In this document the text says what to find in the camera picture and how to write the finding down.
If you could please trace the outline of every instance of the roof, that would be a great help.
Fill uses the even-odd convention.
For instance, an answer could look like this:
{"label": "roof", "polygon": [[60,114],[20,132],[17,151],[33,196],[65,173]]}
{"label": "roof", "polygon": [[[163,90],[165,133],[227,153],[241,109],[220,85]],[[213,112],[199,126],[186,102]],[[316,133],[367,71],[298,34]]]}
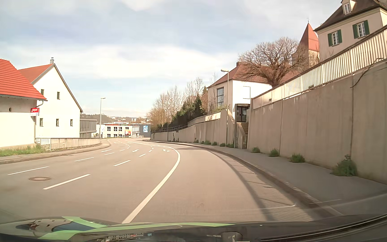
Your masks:
{"label": "roof", "polygon": [[301,37],[300,45],[308,47],[309,50],[319,51],[319,39],[309,23]]}
{"label": "roof", "polygon": [[67,83],[65,82],[64,78],[61,75],[61,72],[59,72],[58,67],[56,64],[48,64],[48,65],[40,65],[35,67],[29,67],[25,69],[20,69],[20,73],[26,77],[29,82],[34,85],[37,83],[45,74],[47,74],[53,67],[55,67],[59,77],[61,78],[62,82],[64,83],[65,87],[67,88],[68,92],[70,93],[71,97],[73,98],[74,102],[76,102],[78,108],[80,109],[80,112],[83,112],[83,109],[80,107],[80,104],[77,102],[76,98],[74,97],[73,93],[71,92],[70,88],[68,87]]}
{"label": "roof", "polygon": [[4,59],[0,59],[0,95],[46,100],[10,61]]}
{"label": "roof", "polygon": [[314,31],[324,29],[344,19],[351,18],[353,16],[359,15],[361,13],[364,13],[379,7],[387,11],[387,6],[384,5],[383,3],[380,3],[377,0],[356,0],[355,6],[353,6],[352,12],[346,15],[344,14],[343,6],[341,5],[328,19],[326,19],[326,21],[322,25],[317,27]]}
{"label": "roof", "polygon": [[[292,77],[296,76],[297,74],[298,73],[292,73],[292,72],[288,73],[282,78],[282,80],[280,82],[281,83],[285,82],[285,81],[291,79]],[[243,78],[242,76],[243,76],[243,63],[237,62],[236,67],[229,71],[229,80],[240,80],[240,81],[259,82],[259,83],[264,83],[267,81],[265,78],[260,77],[260,76],[255,76],[255,77],[249,78],[249,79]],[[221,83],[224,83],[227,80],[228,80],[228,75],[225,74],[225,75],[223,75],[223,77],[221,77],[219,80],[217,80],[215,83],[213,83],[212,85],[210,85],[207,88],[210,88],[210,87],[215,86],[215,85],[219,85]]]}

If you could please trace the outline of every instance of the grass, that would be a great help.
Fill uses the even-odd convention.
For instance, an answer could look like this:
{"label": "grass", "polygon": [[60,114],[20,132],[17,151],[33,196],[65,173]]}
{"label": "grass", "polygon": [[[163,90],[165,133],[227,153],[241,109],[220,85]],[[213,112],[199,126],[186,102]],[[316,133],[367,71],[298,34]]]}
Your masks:
{"label": "grass", "polygon": [[292,163],[304,163],[305,159],[300,154],[293,154],[292,157],[289,159],[289,161]]}
{"label": "grass", "polygon": [[261,153],[261,150],[258,147],[252,149],[252,153]]}
{"label": "grass", "polygon": [[269,157],[279,157],[279,156],[280,156],[280,152],[276,148],[270,151]]}
{"label": "grass", "polygon": [[339,162],[332,168],[331,174],[339,177],[355,177],[358,175],[355,162],[352,161],[350,155],[345,155],[345,159]]}
{"label": "grass", "polygon": [[2,149],[0,150],[1,156],[14,156],[14,155],[27,155],[27,154],[37,154],[43,153],[45,150],[41,146],[37,145],[33,148],[28,146],[26,149]]}

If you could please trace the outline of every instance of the red sign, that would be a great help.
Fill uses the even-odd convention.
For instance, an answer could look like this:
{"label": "red sign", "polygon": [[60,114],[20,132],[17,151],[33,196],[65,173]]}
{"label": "red sign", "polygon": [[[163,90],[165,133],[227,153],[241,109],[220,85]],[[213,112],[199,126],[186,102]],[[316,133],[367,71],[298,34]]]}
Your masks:
{"label": "red sign", "polygon": [[31,108],[31,116],[38,116],[40,113],[40,108]]}

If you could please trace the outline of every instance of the manhole cover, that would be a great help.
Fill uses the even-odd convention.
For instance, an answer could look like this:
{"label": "manhole cover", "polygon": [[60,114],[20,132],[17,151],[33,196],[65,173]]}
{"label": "manhole cover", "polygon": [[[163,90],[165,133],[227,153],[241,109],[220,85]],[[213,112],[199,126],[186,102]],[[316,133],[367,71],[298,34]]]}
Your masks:
{"label": "manhole cover", "polygon": [[31,181],[47,181],[50,180],[50,177],[31,177],[29,180]]}

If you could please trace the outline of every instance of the sidewalk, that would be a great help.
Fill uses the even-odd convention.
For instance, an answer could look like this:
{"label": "sidewalk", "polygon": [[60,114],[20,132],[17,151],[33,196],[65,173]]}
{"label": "sidewalk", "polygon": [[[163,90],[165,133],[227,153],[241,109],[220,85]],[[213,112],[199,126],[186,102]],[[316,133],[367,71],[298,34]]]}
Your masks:
{"label": "sidewalk", "polygon": [[387,213],[385,184],[360,177],[337,177],[330,174],[330,169],[308,163],[292,163],[287,158],[268,157],[266,154],[250,153],[246,149],[193,143],[176,144],[212,149],[235,156],[261,169],[268,178],[277,179],[277,182],[273,181],[276,185],[301,190],[301,194],[306,196],[305,200],[310,200],[310,203],[330,206],[344,215]]}
{"label": "sidewalk", "polygon": [[100,145],[89,146],[86,148],[64,149],[64,150],[49,151],[49,152],[39,153],[39,154],[2,156],[2,157],[0,157],[0,164],[24,162],[24,161],[57,157],[57,156],[67,156],[67,155],[72,155],[72,154],[77,154],[77,153],[83,153],[83,152],[88,152],[88,151],[104,149],[104,148],[107,148],[108,146],[110,146],[109,143],[101,143]]}

